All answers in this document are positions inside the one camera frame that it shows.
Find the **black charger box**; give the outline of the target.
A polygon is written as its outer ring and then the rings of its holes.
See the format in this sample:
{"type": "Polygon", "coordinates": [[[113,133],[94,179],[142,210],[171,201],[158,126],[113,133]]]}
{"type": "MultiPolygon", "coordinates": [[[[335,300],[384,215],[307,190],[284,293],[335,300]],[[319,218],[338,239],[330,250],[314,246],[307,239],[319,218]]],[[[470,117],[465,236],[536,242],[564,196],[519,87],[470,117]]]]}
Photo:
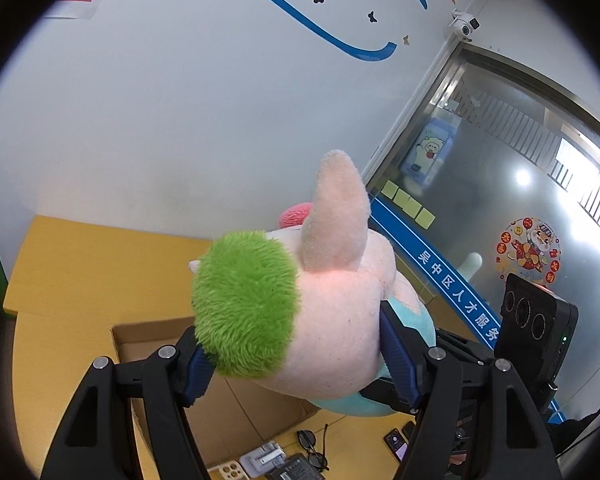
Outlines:
{"type": "Polygon", "coordinates": [[[265,475],[268,480],[324,480],[325,477],[314,468],[306,456],[294,454],[280,466],[265,475]]]}

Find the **clear white phone case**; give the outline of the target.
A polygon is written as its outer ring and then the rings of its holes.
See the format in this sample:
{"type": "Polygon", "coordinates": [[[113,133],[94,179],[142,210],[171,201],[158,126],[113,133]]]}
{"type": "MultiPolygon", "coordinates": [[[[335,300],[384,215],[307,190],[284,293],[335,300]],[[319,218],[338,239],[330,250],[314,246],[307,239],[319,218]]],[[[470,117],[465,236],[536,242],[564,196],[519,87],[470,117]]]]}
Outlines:
{"type": "Polygon", "coordinates": [[[249,480],[250,477],[242,468],[242,465],[236,460],[229,460],[228,462],[214,466],[208,470],[212,479],[222,480],[249,480]]]}

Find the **pink pig plush toy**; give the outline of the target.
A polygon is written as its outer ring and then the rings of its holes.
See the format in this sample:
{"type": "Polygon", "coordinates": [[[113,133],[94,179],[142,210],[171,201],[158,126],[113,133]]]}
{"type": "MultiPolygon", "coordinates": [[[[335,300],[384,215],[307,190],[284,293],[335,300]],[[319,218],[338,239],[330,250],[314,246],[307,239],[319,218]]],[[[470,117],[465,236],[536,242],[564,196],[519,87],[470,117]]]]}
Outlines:
{"type": "Polygon", "coordinates": [[[338,414],[381,417],[363,390],[388,376],[379,310],[387,301],[426,344],[436,329],[342,151],[327,153],[301,226],[230,232],[193,260],[197,340],[215,369],[338,414]]]}

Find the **black sunglasses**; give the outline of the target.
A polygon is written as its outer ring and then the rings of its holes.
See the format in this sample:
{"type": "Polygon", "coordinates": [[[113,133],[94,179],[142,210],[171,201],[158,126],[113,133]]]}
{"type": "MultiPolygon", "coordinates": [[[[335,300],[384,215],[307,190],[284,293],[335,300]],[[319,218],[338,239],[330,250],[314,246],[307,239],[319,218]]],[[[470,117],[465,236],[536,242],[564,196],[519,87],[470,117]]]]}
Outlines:
{"type": "Polygon", "coordinates": [[[323,428],[322,449],[316,448],[317,437],[313,431],[301,429],[296,431],[296,437],[299,445],[306,452],[306,458],[309,464],[318,472],[329,471],[328,460],[326,457],[326,431],[328,425],[323,428]]]}

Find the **yellow sticky notes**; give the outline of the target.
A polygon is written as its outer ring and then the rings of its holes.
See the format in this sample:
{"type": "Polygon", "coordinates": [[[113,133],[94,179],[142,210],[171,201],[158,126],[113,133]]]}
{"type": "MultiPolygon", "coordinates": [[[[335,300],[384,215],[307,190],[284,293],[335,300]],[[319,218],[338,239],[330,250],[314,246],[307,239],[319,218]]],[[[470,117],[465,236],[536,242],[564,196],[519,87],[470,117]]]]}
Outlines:
{"type": "Polygon", "coordinates": [[[391,180],[385,182],[380,194],[391,200],[408,218],[413,219],[424,230],[428,230],[436,220],[436,216],[430,210],[391,180]]]}

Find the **cartoon door poster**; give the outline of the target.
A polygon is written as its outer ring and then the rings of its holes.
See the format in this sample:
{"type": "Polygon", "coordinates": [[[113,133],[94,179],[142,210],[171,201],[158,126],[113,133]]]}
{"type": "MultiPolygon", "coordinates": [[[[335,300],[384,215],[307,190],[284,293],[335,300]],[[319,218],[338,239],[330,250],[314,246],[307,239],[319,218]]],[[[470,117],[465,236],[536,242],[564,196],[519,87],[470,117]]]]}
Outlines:
{"type": "Polygon", "coordinates": [[[429,119],[404,157],[401,171],[422,188],[430,185],[453,147],[459,125],[456,120],[429,119]]]}

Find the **white folding phone stand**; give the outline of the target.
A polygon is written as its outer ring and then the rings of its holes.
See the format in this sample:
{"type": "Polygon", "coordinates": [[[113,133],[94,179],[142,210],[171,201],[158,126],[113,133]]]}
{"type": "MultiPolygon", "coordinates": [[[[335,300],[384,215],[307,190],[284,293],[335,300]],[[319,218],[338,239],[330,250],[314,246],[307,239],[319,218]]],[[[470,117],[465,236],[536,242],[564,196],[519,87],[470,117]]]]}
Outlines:
{"type": "Polygon", "coordinates": [[[239,457],[238,462],[250,478],[262,477],[286,460],[284,449],[275,441],[268,441],[239,457]]]}

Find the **pink strawberry bear plush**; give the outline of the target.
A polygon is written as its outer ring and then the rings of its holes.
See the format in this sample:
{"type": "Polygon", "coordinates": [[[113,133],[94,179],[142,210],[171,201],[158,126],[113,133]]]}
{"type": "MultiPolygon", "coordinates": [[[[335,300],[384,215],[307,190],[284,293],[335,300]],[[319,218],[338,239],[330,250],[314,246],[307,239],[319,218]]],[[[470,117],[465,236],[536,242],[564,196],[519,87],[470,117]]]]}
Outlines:
{"type": "Polygon", "coordinates": [[[291,206],[284,210],[278,218],[279,229],[287,229],[292,226],[301,226],[309,215],[313,204],[305,202],[291,206]]]}

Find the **red festive door sticker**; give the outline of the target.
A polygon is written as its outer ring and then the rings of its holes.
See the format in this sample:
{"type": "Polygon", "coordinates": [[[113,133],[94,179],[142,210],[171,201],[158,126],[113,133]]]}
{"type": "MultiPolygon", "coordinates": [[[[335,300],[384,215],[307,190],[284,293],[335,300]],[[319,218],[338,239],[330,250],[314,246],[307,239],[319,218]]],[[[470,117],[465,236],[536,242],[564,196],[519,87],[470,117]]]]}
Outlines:
{"type": "Polygon", "coordinates": [[[495,245],[495,269],[502,281],[509,274],[552,286],[562,268],[560,238],[538,217],[522,217],[509,223],[495,245]]]}

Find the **black smartphone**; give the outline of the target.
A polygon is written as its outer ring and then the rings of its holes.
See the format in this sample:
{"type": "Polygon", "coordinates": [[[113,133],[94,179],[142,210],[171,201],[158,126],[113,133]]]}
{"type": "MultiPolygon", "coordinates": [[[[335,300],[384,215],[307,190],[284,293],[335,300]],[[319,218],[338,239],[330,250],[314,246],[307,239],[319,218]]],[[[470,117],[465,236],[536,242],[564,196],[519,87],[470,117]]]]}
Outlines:
{"type": "Polygon", "coordinates": [[[392,428],[388,434],[385,435],[384,442],[398,462],[404,459],[408,450],[408,442],[404,439],[403,434],[401,434],[399,430],[392,428]]]}

